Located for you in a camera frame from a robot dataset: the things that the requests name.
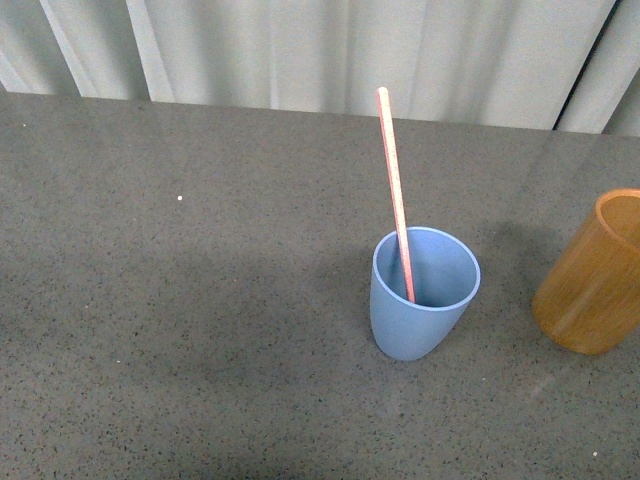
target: plastic cup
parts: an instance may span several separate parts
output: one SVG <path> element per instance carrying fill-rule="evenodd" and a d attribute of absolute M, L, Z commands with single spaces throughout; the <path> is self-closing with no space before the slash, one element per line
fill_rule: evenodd
<path fill-rule="evenodd" d="M 640 325 L 640 189 L 598 199 L 532 310 L 552 340 L 584 354 L 612 349 Z"/>
<path fill-rule="evenodd" d="M 417 360 L 451 331 L 480 287 L 480 266 L 448 233 L 407 229 L 416 303 L 407 300 L 395 231 L 373 254 L 370 314 L 380 349 L 396 360 Z"/>

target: white curtain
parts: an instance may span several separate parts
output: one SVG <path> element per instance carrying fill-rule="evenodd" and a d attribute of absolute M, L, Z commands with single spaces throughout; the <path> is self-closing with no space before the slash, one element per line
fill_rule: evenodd
<path fill-rule="evenodd" d="M 639 68 L 640 0 L 0 0 L 10 92 L 640 135 Z"/>

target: speckled countertop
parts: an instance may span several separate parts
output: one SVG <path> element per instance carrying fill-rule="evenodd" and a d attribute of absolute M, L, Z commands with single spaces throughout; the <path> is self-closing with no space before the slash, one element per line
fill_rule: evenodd
<path fill-rule="evenodd" d="M 529 301 L 640 139 L 396 135 L 408 223 L 483 272 L 411 363 L 369 326 L 376 118 L 0 94 L 2 478 L 638 478 L 640 332 L 571 353 Z"/>

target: wooden stick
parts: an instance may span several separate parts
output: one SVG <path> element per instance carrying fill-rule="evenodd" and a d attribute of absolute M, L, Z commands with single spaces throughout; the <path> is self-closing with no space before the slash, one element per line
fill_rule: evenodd
<path fill-rule="evenodd" d="M 389 173 L 389 185 L 391 186 L 391 201 L 393 203 L 393 215 L 396 219 L 396 232 L 400 245 L 400 262 L 404 271 L 404 283 L 407 286 L 407 299 L 411 303 L 416 302 L 413 289 L 413 274 L 411 273 L 411 258 L 409 256 L 409 239 L 407 237 L 407 225 L 404 218 L 404 203 L 402 201 L 402 188 L 400 186 L 400 170 L 398 168 L 398 153 L 396 152 L 396 139 L 393 134 L 393 118 L 391 117 L 391 105 L 389 91 L 385 87 L 377 90 L 378 114 L 380 115 L 380 127 L 382 127 L 382 139 L 384 140 L 384 153 L 387 157 L 387 172 Z"/>

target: blue cup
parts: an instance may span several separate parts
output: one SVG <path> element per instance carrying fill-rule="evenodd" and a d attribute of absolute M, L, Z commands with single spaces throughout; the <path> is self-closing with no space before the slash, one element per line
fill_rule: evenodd
<path fill-rule="evenodd" d="M 471 250 L 448 233 L 410 227 L 409 253 L 416 303 L 407 300 L 398 237 L 384 237 L 373 254 L 371 327 L 380 349 L 396 360 L 417 360 L 456 324 L 480 287 Z"/>

